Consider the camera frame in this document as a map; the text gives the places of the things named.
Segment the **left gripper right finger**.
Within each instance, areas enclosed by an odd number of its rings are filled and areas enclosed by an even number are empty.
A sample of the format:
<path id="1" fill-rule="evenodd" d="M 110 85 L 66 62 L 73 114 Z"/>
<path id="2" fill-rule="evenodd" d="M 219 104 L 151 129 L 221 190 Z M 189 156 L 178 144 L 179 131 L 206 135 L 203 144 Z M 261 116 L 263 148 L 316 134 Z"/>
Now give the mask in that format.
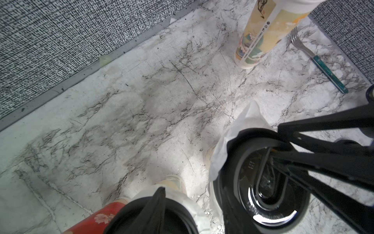
<path id="1" fill-rule="evenodd" d="M 260 231 L 248 218 L 244 207 L 230 189 L 224 187 L 222 193 L 223 215 L 226 234 L 259 234 Z"/>

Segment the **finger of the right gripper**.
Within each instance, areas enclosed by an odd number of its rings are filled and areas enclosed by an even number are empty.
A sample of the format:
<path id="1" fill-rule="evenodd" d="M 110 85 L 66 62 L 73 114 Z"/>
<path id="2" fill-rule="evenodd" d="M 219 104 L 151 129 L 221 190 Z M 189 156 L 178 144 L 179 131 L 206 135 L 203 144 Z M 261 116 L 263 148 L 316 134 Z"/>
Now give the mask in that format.
<path id="1" fill-rule="evenodd" d="M 303 134 L 303 132 L 350 128 L 374 128 L 374 105 L 372 103 L 327 116 L 282 123 L 278 126 L 278 133 L 288 141 L 314 153 L 373 155 L 373 146 L 333 143 Z"/>
<path id="2" fill-rule="evenodd" d="M 374 191 L 374 158 L 362 155 L 273 152 L 272 166 L 310 192 L 360 234 L 374 232 L 374 208 L 365 205 L 309 175 L 309 171 Z"/>

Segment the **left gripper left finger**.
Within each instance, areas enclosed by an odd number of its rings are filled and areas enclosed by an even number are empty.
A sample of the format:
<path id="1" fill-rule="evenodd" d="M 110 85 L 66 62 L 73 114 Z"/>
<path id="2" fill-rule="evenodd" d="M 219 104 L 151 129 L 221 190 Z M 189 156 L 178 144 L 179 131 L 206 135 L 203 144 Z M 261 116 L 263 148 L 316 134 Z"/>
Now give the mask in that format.
<path id="1" fill-rule="evenodd" d="M 135 221 L 131 224 L 134 234 L 163 233 L 166 209 L 166 189 L 159 187 L 152 197 L 134 200 L 137 206 L 143 208 Z"/>

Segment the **translucent leak-proof paper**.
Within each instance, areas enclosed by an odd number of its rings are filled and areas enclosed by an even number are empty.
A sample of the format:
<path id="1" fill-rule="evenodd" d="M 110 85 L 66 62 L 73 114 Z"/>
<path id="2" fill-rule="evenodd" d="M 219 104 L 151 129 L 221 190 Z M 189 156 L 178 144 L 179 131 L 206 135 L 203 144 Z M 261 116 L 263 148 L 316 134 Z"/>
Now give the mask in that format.
<path id="1" fill-rule="evenodd" d="M 209 204 L 210 208 L 214 210 L 215 216 L 222 223 L 224 222 L 224 215 L 218 202 L 218 193 L 214 192 L 213 181 L 217 179 L 219 171 L 223 168 L 224 163 L 228 159 L 229 142 L 236 139 L 241 131 L 246 129 L 253 130 L 255 128 L 267 129 L 273 132 L 275 131 L 261 114 L 258 103 L 255 100 L 250 99 L 248 105 L 238 115 L 234 122 L 230 124 L 215 144 L 215 150 L 211 157 L 211 165 L 208 174 Z"/>

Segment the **red patterned paper cup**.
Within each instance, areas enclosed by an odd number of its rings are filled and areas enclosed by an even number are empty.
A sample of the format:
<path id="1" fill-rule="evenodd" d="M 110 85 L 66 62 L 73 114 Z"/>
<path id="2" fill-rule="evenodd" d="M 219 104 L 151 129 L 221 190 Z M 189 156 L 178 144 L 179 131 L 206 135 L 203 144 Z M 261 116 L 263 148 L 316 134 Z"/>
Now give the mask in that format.
<path id="1" fill-rule="evenodd" d="M 105 228 L 128 202 L 128 199 L 117 199 L 69 228 L 63 234 L 103 234 Z"/>

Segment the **red flower paper cup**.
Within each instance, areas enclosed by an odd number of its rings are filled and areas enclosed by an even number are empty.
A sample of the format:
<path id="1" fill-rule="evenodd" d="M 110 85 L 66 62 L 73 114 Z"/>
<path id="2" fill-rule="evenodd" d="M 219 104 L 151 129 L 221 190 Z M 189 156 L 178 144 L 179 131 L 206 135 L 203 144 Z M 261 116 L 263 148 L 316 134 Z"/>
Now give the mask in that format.
<path id="1" fill-rule="evenodd" d="M 211 165 L 211 157 L 214 153 L 214 150 L 215 150 L 215 146 L 212 146 L 210 147 L 207 152 L 205 153 L 204 155 L 204 164 L 205 164 L 205 167 L 206 169 L 208 170 L 210 168 L 210 165 Z"/>

